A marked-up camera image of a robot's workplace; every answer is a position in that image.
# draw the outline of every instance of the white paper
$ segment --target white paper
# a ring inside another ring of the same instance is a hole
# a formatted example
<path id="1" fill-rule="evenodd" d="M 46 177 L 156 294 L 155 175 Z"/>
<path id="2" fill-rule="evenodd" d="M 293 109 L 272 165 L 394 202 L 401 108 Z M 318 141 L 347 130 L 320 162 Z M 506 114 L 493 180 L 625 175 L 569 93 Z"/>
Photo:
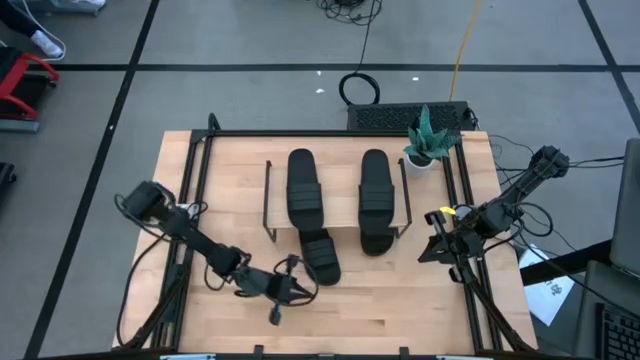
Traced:
<path id="1" fill-rule="evenodd" d="M 548 260 L 547 255 L 538 250 L 535 245 L 531 247 L 536 250 L 536 253 Z M 531 250 L 527 251 L 520 258 L 520 269 L 541 262 L 542 260 Z M 549 326 L 553 322 L 553 319 L 558 314 L 562 303 L 569 295 L 573 287 L 573 280 L 566 276 L 555 278 L 553 280 L 525 286 L 524 293 L 527 296 L 527 302 L 529 303 L 529 311 L 535 317 L 540 319 L 545 325 Z"/>

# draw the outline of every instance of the white pot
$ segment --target white pot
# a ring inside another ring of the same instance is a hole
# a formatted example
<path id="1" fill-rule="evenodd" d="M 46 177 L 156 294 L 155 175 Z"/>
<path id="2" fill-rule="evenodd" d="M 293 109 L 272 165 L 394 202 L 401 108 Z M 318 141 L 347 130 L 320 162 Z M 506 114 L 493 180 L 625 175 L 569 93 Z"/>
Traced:
<path id="1" fill-rule="evenodd" d="M 404 153 L 404 163 L 405 170 L 407 171 L 407 176 L 416 178 L 425 176 L 429 172 L 429 169 L 433 167 L 433 164 L 436 163 L 436 160 L 432 159 L 429 165 L 418 166 L 411 162 L 411 158 L 407 153 Z"/>

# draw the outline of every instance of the black slipper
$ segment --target black slipper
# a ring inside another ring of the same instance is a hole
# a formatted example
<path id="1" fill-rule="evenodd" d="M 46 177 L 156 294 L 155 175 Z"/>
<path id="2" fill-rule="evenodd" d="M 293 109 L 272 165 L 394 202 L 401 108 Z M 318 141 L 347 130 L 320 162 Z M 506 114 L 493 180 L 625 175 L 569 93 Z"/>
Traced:
<path id="1" fill-rule="evenodd" d="M 323 229 L 322 192 L 313 154 L 297 149 L 289 155 L 287 213 L 300 233 L 302 258 L 314 270 L 320 285 L 340 280 L 340 264 L 329 232 Z"/>
<path id="2" fill-rule="evenodd" d="M 358 223 L 360 243 L 365 254 L 379 256 L 393 245 L 395 190 L 391 182 L 389 159 L 382 150 L 369 150 L 362 157 Z"/>

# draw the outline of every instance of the yellow tag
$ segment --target yellow tag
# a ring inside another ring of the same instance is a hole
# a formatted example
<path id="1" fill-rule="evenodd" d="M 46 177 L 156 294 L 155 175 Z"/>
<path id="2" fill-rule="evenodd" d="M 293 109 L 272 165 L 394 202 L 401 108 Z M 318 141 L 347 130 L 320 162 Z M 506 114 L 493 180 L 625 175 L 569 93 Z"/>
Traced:
<path id="1" fill-rule="evenodd" d="M 455 215 L 455 214 L 456 214 L 456 211 L 455 211 L 455 210 L 453 210 L 453 209 L 452 209 L 452 208 L 450 208 L 450 207 L 446 207 L 446 206 L 441 207 L 441 208 L 440 208 L 440 211 L 442 211 L 442 212 L 443 212 L 443 213 L 445 213 L 445 214 L 449 214 L 449 215 Z"/>

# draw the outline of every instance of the potted plant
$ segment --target potted plant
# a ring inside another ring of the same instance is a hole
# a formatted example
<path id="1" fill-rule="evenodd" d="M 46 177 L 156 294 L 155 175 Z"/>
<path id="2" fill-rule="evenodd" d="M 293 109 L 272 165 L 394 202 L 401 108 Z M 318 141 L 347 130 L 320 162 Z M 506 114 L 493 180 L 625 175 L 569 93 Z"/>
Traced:
<path id="1" fill-rule="evenodd" d="M 422 107 L 418 126 L 414 123 L 408 129 L 411 145 L 404 148 L 408 168 L 413 174 L 425 174 L 433 166 L 434 160 L 449 156 L 449 149 L 460 140 L 459 134 L 444 129 L 437 133 L 431 128 L 429 108 Z"/>

